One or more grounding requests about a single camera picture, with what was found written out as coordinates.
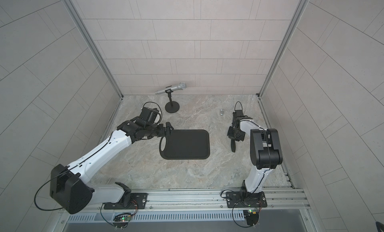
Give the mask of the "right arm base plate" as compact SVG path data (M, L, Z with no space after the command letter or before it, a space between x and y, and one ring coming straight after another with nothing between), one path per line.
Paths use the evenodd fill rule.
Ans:
M264 192L246 193L241 196L239 192L225 191L223 196L228 208L266 208L268 206Z

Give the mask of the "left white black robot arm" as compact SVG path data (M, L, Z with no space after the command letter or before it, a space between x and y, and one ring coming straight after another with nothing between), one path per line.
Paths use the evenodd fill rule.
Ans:
M51 171L50 196L71 215L88 205L107 204L114 209L132 206L131 189L123 183L93 186L91 178L115 155L136 141L165 137L174 128L171 123L140 126L125 121L90 152L69 163L59 164Z

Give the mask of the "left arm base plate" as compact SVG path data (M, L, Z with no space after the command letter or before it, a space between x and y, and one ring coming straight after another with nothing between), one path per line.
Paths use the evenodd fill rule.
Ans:
M123 197L117 203L105 203L105 210L142 210L145 208L148 193L130 193L129 195L123 195Z

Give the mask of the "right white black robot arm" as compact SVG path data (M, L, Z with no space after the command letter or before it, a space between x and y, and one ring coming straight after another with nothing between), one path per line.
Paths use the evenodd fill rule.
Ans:
M283 162L279 133L276 129L265 129L246 116L233 118L227 136L231 139L231 151L236 151L236 142L250 136L250 158L253 167L240 188L242 200L259 196L268 175Z

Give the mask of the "black cutting board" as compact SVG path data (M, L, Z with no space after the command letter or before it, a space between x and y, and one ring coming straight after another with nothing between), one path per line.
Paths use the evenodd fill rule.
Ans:
M162 137L160 155L166 160L205 160L210 156L210 137L206 130L171 130Z

